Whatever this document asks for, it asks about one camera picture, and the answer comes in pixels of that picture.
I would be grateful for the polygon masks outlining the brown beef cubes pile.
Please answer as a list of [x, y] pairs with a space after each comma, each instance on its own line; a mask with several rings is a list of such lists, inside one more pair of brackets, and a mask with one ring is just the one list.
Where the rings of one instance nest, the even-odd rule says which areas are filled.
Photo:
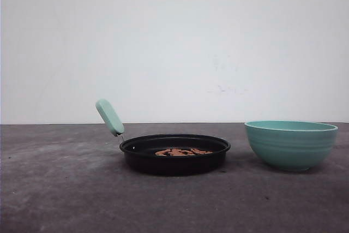
[[180, 148], [167, 148], [165, 150], [157, 151], [155, 156], [163, 157], [183, 157], [183, 156], [198, 156], [211, 154], [212, 151], [200, 150], [198, 148], [180, 149]]

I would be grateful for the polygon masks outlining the black frying pan teal handle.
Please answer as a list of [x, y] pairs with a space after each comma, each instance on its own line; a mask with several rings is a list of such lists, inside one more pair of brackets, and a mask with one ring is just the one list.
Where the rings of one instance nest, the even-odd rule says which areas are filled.
[[[167, 148], [198, 148], [211, 154], [183, 157], [155, 156]], [[135, 171], [160, 176], [203, 174], [223, 165], [231, 145], [224, 139], [199, 134], [155, 134], [123, 140], [119, 149]]]

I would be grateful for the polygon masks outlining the teal ceramic bowl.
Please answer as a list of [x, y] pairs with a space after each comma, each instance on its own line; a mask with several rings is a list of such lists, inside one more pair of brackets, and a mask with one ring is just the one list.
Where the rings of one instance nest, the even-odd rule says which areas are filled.
[[332, 124], [303, 121], [250, 121], [244, 126], [253, 152], [286, 171], [305, 171], [323, 162], [338, 132]]

